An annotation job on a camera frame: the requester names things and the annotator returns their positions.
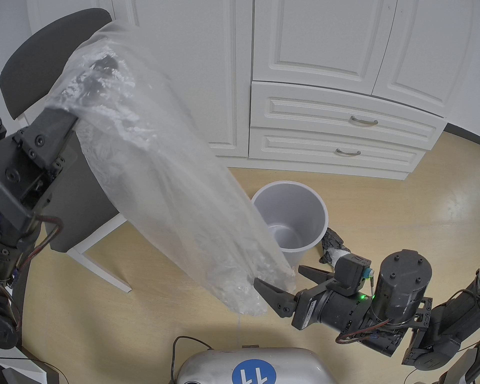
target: blue round sticker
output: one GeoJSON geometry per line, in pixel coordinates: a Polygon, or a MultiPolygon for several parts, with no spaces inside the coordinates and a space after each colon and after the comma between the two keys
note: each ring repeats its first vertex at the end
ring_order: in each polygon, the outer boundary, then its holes
{"type": "Polygon", "coordinates": [[[233,384],[275,384],[276,372],[263,360],[242,361],[232,373],[233,384]]]}

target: barcode sticker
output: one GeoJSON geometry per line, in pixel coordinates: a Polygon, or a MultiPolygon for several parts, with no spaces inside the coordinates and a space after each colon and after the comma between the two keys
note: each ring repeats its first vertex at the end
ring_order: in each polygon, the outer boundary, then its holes
{"type": "Polygon", "coordinates": [[[308,309],[307,317],[305,317],[305,321],[303,322],[302,329],[305,328],[308,323],[310,322],[310,318],[312,317],[313,310],[315,309],[315,304],[317,303],[317,300],[312,301],[310,304],[310,308],[308,309]]]}

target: translucent trash bag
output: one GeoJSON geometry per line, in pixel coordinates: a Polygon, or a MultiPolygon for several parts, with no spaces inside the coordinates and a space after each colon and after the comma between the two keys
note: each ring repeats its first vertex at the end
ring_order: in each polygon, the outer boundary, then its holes
{"type": "Polygon", "coordinates": [[[138,28],[113,22],[77,48],[46,107],[81,119],[82,152],[114,206],[232,311],[266,312],[255,277],[295,289],[260,214],[197,131],[138,28]]]}

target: metal handle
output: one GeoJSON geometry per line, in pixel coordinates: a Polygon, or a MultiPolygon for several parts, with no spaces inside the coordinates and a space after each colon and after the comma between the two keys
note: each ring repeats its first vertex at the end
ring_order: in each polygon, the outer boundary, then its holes
{"type": "Polygon", "coordinates": [[[337,148],[337,149],[335,150],[335,152],[340,153],[341,155],[347,155],[347,156],[358,156],[358,155],[361,155],[361,152],[360,152],[360,151],[357,151],[357,152],[355,152],[355,153],[343,152],[343,151],[340,150],[340,148],[337,148]]]}
{"type": "Polygon", "coordinates": [[[378,124],[378,120],[374,120],[374,121],[368,121],[368,120],[361,120],[361,119],[357,119],[355,116],[350,116],[350,120],[356,122],[356,123],[362,123],[362,124],[367,124],[367,125],[377,125],[378,124]]]}

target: white wall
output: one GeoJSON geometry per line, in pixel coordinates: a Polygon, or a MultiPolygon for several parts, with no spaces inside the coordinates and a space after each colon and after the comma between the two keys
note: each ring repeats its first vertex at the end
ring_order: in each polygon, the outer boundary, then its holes
{"type": "MultiPolygon", "coordinates": [[[[31,36],[26,0],[0,0],[0,70],[10,55],[31,36]]],[[[0,95],[0,118],[8,134],[20,125],[12,120],[0,95]]]]}
{"type": "Polygon", "coordinates": [[[480,135],[480,38],[447,121],[480,135]]]}

